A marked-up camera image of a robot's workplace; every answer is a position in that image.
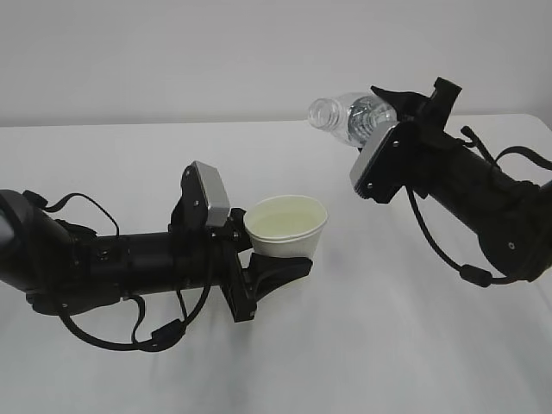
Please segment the cable connector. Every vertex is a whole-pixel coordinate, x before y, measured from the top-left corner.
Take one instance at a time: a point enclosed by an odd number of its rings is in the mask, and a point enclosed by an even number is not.
[[[182,323],[180,319],[174,319],[167,325],[163,325],[153,331],[152,339],[158,344],[174,340],[182,329]]]
[[[491,272],[472,265],[462,266],[460,269],[460,277],[480,287],[489,287],[492,284]]]

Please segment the white wall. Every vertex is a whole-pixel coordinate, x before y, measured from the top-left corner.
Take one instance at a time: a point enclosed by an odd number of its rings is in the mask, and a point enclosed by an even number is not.
[[[301,119],[368,85],[464,87],[552,125],[549,0],[13,0],[0,125]]]

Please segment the black cable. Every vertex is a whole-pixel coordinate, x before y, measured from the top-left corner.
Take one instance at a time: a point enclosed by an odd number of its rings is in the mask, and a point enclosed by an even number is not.
[[[132,334],[130,334],[130,340],[132,343],[136,344],[138,343],[138,340],[136,339],[136,331],[138,330],[138,327],[140,327],[141,323],[144,322],[144,318],[146,317],[146,301],[142,296],[138,295],[130,295],[129,300],[134,300],[138,305],[138,320],[132,329]]]
[[[489,153],[489,150],[486,149],[483,141],[477,136],[477,134],[474,133],[471,128],[466,125],[462,127],[460,132],[472,141],[471,144],[465,144],[466,147],[476,147],[487,162],[490,162],[493,166],[496,166],[498,169],[500,169],[500,167],[496,163],[496,160],[492,157],[491,153]]]
[[[420,209],[417,205],[416,197],[414,196],[414,191],[412,191],[410,187],[406,187],[406,193],[408,194],[408,199],[411,202],[412,211],[414,212],[414,216],[416,217],[417,223],[420,226],[420,229],[422,230],[425,240],[428,241],[431,248],[433,248],[433,251],[435,251],[435,253],[437,253],[437,255],[443,261],[445,261],[449,266],[451,266],[453,269],[459,272],[461,270],[461,266],[458,263],[456,263],[454,260],[452,260],[445,252],[443,252],[442,249],[437,245],[436,241],[431,236],[431,233],[428,230],[428,227],[425,225],[425,221],[423,220],[422,213],[420,212]]]
[[[67,202],[69,200],[71,200],[72,198],[74,197],[82,197],[82,198],[85,198],[86,200],[90,201],[92,204],[94,204],[96,207],[98,207],[98,209],[100,211],[102,211],[110,220],[111,222],[113,223],[113,225],[115,226],[115,230],[116,230],[116,236],[118,237],[119,234],[120,234],[120,230],[119,230],[119,225],[117,224],[117,222],[115,221],[115,219],[111,216],[111,214],[104,208],[102,207],[99,203],[97,203],[92,197],[89,197],[87,196],[86,194],[82,194],[80,192],[72,192],[71,194],[67,194],[66,196],[64,196],[60,201],[58,201],[56,204],[54,205],[51,205],[49,207],[44,207],[43,210],[46,212],[46,213],[57,213],[58,211],[60,211],[61,209],[63,209]]]

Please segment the silver metal plate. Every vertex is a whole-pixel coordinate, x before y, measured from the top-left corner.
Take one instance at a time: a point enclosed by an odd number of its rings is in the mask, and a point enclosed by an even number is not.
[[[208,227],[222,227],[230,213],[230,201],[224,183],[218,170],[200,161],[194,161],[192,165],[198,171],[201,190],[207,202]]]
[[[362,177],[366,174],[367,169],[370,167],[373,160],[378,155],[380,151],[381,144],[386,141],[387,136],[392,132],[392,130],[398,125],[398,121],[387,121],[382,122],[376,127],[373,131],[372,136],[362,149],[360,155],[353,164],[351,168],[351,173],[349,177],[351,178],[351,183],[353,187],[356,188]]]

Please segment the black robotic arm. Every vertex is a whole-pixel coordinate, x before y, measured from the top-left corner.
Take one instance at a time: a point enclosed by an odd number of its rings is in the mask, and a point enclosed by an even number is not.
[[[311,270],[307,258],[255,253],[248,268],[242,268],[238,254],[251,248],[243,224],[245,211],[230,209],[218,171],[196,161],[185,169],[181,187],[182,197],[167,232],[120,235],[116,226],[113,236],[97,236],[92,229],[47,214],[60,210],[72,197],[87,196],[70,194],[48,207],[33,192],[1,190],[0,279],[24,292],[35,311],[59,316],[73,334],[92,345],[157,352],[182,337],[212,285],[220,286],[235,322],[242,322],[254,318],[261,298]],[[199,287],[203,294],[188,315],[179,292]],[[178,293],[184,319],[156,330],[145,343],[138,342],[134,333],[129,344],[98,340],[70,318],[131,298],[139,305],[141,320],[145,312],[141,295],[170,291]]]

